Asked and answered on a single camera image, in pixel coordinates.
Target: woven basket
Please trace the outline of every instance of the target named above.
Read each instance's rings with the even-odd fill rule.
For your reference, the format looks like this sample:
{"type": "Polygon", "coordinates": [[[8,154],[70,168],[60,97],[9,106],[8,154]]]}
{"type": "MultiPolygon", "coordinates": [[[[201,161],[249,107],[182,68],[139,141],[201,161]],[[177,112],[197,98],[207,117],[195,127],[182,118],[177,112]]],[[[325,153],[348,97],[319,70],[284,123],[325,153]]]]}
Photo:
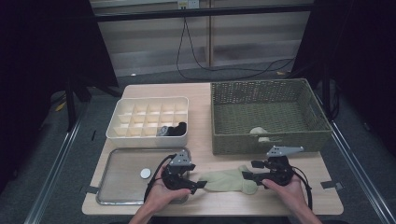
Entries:
{"type": "Polygon", "coordinates": [[[211,83],[213,154],[319,151],[332,127],[306,79],[211,83]],[[250,133],[261,127],[268,133],[250,133]]]}

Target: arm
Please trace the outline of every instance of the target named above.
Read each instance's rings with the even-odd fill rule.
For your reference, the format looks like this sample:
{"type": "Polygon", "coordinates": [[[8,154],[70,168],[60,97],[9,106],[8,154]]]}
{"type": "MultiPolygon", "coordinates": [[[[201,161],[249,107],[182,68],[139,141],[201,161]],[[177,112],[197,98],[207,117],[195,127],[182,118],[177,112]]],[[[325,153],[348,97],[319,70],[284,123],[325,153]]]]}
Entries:
{"type": "Polygon", "coordinates": [[[299,219],[301,223],[319,224],[321,221],[318,217],[309,209],[305,202],[303,189],[301,188],[301,180],[294,175],[290,183],[285,186],[279,186],[274,181],[264,179],[262,183],[277,193],[282,202],[290,209],[295,217],[299,219]]]}
{"type": "Polygon", "coordinates": [[[164,166],[155,177],[157,178],[157,180],[152,186],[146,202],[137,210],[136,214],[133,216],[129,224],[148,223],[155,213],[163,210],[165,206],[169,204],[172,200],[177,198],[183,198],[191,193],[189,189],[168,189],[161,180],[161,174],[163,173],[163,169],[164,166]]]}

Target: green cloth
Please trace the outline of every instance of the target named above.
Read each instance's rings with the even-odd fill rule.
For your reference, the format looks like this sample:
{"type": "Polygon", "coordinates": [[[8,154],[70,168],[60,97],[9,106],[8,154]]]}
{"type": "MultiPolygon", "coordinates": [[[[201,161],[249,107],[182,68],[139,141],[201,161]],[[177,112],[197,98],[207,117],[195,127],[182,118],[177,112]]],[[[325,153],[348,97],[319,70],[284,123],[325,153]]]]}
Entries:
{"type": "Polygon", "coordinates": [[[212,191],[242,191],[246,194],[254,194],[257,191],[256,182],[246,180],[242,172],[250,172],[246,165],[239,166],[238,169],[215,171],[203,174],[199,180],[207,181],[205,189],[212,191]]]}

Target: black cable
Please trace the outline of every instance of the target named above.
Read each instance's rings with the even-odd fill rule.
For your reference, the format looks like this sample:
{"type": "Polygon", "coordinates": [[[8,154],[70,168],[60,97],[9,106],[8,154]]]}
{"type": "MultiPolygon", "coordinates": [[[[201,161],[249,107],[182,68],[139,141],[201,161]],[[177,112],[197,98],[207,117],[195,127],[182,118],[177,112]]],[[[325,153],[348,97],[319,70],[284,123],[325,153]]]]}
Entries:
{"type": "Polygon", "coordinates": [[[193,56],[195,62],[198,64],[198,66],[200,66],[202,69],[204,69],[204,70],[206,70],[206,71],[210,71],[210,72],[218,72],[218,71],[225,71],[225,70],[242,70],[242,71],[253,71],[253,72],[258,72],[257,74],[253,74],[253,75],[250,75],[250,76],[247,76],[247,77],[233,78],[233,80],[255,77],[255,76],[261,75],[261,74],[263,74],[263,73],[265,73],[265,72],[272,72],[272,71],[276,71],[276,70],[282,69],[282,68],[286,67],[288,64],[290,64],[292,61],[294,61],[294,59],[295,59],[295,57],[294,57],[294,58],[292,58],[292,59],[280,59],[280,60],[273,61],[273,62],[271,62],[271,63],[268,65],[268,67],[267,67],[266,69],[264,69],[264,70],[262,70],[262,69],[251,69],[251,68],[218,68],[218,69],[209,69],[209,68],[205,68],[205,67],[201,66],[201,64],[198,62],[198,60],[197,60],[197,58],[196,58],[196,56],[195,56],[195,52],[194,52],[194,48],[193,48],[193,44],[192,44],[192,40],[191,40],[191,35],[190,35],[189,25],[187,24],[186,18],[184,18],[183,31],[182,31],[182,33],[181,33],[180,44],[179,44],[179,46],[178,46],[178,51],[177,51],[177,63],[176,63],[176,65],[177,65],[177,71],[180,73],[180,75],[181,75],[182,77],[184,77],[184,78],[186,78],[186,79],[191,79],[191,80],[202,80],[202,81],[208,80],[208,79],[205,79],[205,78],[186,77],[185,75],[182,74],[182,72],[180,71],[180,69],[179,69],[179,67],[178,67],[178,59],[179,59],[179,55],[180,55],[180,49],[181,49],[181,45],[182,45],[182,43],[183,43],[183,36],[184,36],[184,32],[186,31],[186,28],[187,28],[187,34],[188,34],[188,37],[189,37],[189,40],[190,40],[190,46],[191,46],[192,56],[193,56]],[[274,63],[281,62],[281,61],[288,61],[288,62],[287,62],[286,64],[284,64],[284,65],[278,67],[277,69],[271,69],[271,70],[270,70],[270,67],[271,67],[274,63]]]}
{"type": "Polygon", "coordinates": [[[297,169],[298,171],[300,171],[304,177],[300,176],[297,172],[293,171],[295,175],[297,175],[301,181],[303,181],[304,185],[305,185],[305,190],[306,190],[306,196],[308,198],[308,207],[312,210],[312,192],[311,192],[311,187],[308,184],[308,179],[306,178],[306,175],[304,174],[304,172],[302,170],[300,170],[297,167],[292,166],[292,168],[297,169]]]}
{"type": "Polygon", "coordinates": [[[155,183],[155,181],[159,180],[160,178],[156,178],[158,172],[160,171],[161,167],[163,166],[163,164],[169,160],[169,159],[173,159],[177,154],[174,155],[169,155],[167,156],[165,159],[163,159],[160,163],[160,165],[157,167],[157,170],[155,171],[154,175],[152,176],[152,178],[150,179],[150,181],[148,182],[148,187],[146,188],[146,192],[145,192],[145,197],[143,199],[143,203],[146,202],[147,197],[149,196],[149,192],[152,189],[152,185],[155,183]]]}

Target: black object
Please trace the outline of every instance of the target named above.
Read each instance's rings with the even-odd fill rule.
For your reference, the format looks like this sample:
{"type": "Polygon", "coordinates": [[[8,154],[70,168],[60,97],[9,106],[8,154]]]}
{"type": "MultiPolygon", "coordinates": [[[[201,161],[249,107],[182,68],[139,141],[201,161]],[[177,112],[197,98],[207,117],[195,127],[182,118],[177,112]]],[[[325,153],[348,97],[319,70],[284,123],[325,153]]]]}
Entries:
{"type": "Polygon", "coordinates": [[[242,172],[244,179],[253,180],[257,185],[262,185],[264,179],[270,179],[280,186],[287,186],[294,175],[286,156],[270,157],[268,161],[252,161],[251,165],[253,168],[268,168],[270,170],[270,173],[261,174],[242,172]]]}
{"type": "Polygon", "coordinates": [[[168,189],[189,189],[191,191],[191,194],[194,194],[196,190],[202,189],[206,185],[207,181],[198,181],[197,183],[195,183],[183,177],[183,175],[187,171],[192,171],[195,168],[195,165],[192,164],[189,159],[188,152],[183,149],[177,154],[167,156],[160,163],[154,173],[154,176],[148,182],[144,202],[149,196],[149,192],[151,191],[154,182],[157,180],[156,176],[159,170],[161,169],[163,164],[169,159],[172,160],[166,165],[163,173],[161,174],[163,183],[168,189]]]}
{"type": "Polygon", "coordinates": [[[169,136],[181,136],[185,134],[186,131],[187,131],[187,123],[180,122],[175,128],[169,130],[169,136]]]}

